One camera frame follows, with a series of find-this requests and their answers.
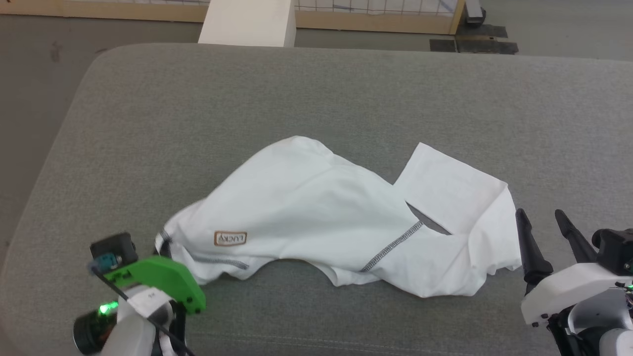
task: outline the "black cable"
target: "black cable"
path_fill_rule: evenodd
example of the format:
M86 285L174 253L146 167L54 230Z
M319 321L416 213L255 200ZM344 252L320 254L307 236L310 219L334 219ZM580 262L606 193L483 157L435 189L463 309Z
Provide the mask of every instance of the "black cable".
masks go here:
M121 298L123 298L123 300L127 301L129 299L129 297L121 289L119 289L119 287L115 286L114 283L110 282L110 280L105 278L101 274L101 272L99 272L99 269L97 267L93 267L92 271L94 272L94 275L97 276L97 278L99 278L103 283L105 283L108 287L110 287L110 289L112 289L114 292L116 292L118 295L120 295ZM164 326L162 326L161 324L158 324L157 322L153 321L152 319L145 318L145 320L149 321L153 326L155 326L157 329L159 329L163 334L167 335L169 337L169 339L173 343L178 345L181 349L185 350L190 356L196 356L196 354L193 353L187 347L187 345L185 345L184 342L180 341L180 339L178 339L174 334L172 334L169 330L165 329Z

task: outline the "wooden plank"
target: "wooden plank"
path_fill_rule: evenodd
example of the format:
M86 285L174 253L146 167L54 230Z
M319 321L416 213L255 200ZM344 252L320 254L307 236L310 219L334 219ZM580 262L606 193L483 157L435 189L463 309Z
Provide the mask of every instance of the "wooden plank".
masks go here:
M460 26L461 14L464 11L465 4L466 0L457 1L457 7L455 8L455 13L453 14L453 22L451 23L451 29L448 32L449 35L454 35L457 32L457 28Z
M64 1L65 17L204 22L206 6Z
M63 0L1 0L0 13L63 16Z
M464 0L458 4L463 7ZM449 34L453 19L435 15L368 15L320 11L296 11L297 28Z

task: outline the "crumpled white garment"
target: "crumpled white garment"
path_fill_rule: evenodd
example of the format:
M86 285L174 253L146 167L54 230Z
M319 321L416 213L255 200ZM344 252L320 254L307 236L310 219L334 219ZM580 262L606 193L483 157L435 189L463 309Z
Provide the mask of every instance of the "crumpled white garment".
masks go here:
M405 200L452 235L424 226ZM156 248L169 241L199 284L295 258L336 286L383 279L421 297L470 296L486 274L521 265L514 213L506 183L424 144L391 185L296 136L257 152L174 215ZM226 234L240 244L227 246Z

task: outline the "gray table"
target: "gray table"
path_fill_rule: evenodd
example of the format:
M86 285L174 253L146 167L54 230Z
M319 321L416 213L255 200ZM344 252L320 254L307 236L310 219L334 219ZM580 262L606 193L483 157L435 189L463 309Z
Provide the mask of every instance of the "gray table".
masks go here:
M114 299L89 245L132 233L142 257L180 208L267 144L304 135L395 181L417 142L498 177L556 270L554 220L589 236L632 224L633 64L521 56L150 44L86 74L24 211L0 281L9 337L73 355L76 316ZM421 299L387 283L333 287L278 261L205 286L198 355L556 355L523 323L525 285L501 270L473 297Z

